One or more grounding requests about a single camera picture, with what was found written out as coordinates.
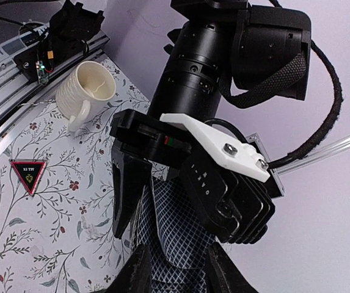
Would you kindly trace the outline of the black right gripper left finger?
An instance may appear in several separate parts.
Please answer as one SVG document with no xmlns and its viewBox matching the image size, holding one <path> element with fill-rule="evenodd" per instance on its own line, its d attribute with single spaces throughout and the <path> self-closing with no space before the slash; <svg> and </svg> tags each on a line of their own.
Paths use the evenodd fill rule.
<svg viewBox="0 0 350 293">
<path fill-rule="evenodd" d="M 151 292 L 151 257 L 147 245 L 140 244 L 133 251 L 119 274 L 105 290 L 107 293 Z"/>
</svg>

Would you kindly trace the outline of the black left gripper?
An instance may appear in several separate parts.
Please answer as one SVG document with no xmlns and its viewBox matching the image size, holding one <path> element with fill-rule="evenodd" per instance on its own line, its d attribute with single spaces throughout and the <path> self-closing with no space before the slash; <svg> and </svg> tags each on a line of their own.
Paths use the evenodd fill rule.
<svg viewBox="0 0 350 293">
<path fill-rule="evenodd" d="M 112 230 L 120 239 L 151 177 L 149 161 L 179 169 L 191 154 L 193 138 L 187 131 L 132 109 L 114 114 L 110 135 L 114 138 Z"/>
</svg>

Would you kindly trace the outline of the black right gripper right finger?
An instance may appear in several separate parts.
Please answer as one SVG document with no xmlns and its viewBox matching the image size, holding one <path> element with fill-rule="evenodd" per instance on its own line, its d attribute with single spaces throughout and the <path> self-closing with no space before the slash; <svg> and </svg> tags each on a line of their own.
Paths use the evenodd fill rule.
<svg viewBox="0 0 350 293">
<path fill-rule="evenodd" d="M 218 242 L 206 251 L 206 288 L 215 293 L 257 293 Z"/>
</svg>

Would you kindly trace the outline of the blue playing card deck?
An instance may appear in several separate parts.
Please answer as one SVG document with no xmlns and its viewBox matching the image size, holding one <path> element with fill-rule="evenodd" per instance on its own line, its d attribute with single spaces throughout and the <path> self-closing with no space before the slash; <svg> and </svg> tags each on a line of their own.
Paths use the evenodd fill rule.
<svg viewBox="0 0 350 293">
<path fill-rule="evenodd" d="M 132 242 L 150 251 L 152 292 L 206 292 L 205 255 L 214 241 L 178 178 L 153 178 L 144 187 Z"/>
</svg>

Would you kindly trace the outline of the black triangular marker tag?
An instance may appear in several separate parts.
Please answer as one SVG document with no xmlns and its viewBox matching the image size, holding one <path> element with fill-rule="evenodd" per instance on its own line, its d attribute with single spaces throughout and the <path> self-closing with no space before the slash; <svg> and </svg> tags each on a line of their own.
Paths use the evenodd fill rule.
<svg viewBox="0 0 350 293">
<path fill-rule="evenodd" d="M 10 164 L 26 192 L 30 196 L 33 196 L 43 176 L 47 161 L 37 159 L 12 159 L 10 160 Z"/>
</svg>

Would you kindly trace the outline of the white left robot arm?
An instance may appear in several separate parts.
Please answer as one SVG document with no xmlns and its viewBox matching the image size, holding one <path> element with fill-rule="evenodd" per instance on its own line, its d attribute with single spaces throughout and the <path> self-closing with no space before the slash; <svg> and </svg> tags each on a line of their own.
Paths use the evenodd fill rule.
<svg viewBox="0 0 350 293">
<path fill-rule="evenodd" d="M 168 33 L 169 55 L 146 114 L 114 115 L 110 134 L 114 183 L 113 233 L 121 238 L 157 162 L 176 169 L 197 217 L 221 242 L 253 244 L 274 215 L 272 170 L 304 158 L 333 128 L 343 102 L 341 83 L 312 40 L 309 17 L 247 1 L 172 1 L 186 17 Z M 266 162 L 242 134 L 216 129 L 221 98 L 240 109 L 274 96 L 303 100 L 310 54 L 330 74 L 334 102 L 322 125 L 299 148 Z"/>
</svg>

